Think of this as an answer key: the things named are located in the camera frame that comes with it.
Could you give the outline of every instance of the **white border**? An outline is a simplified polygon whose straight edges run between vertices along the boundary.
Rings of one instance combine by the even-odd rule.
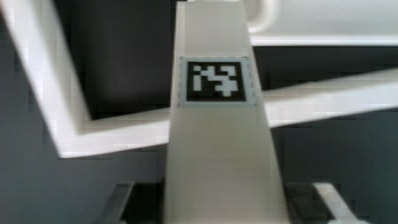
[[[170,142],[170,109],[91,121],[52,0],[0,0],[65,158]],[[265,92],[271,127],[398,107],[398,69]]]

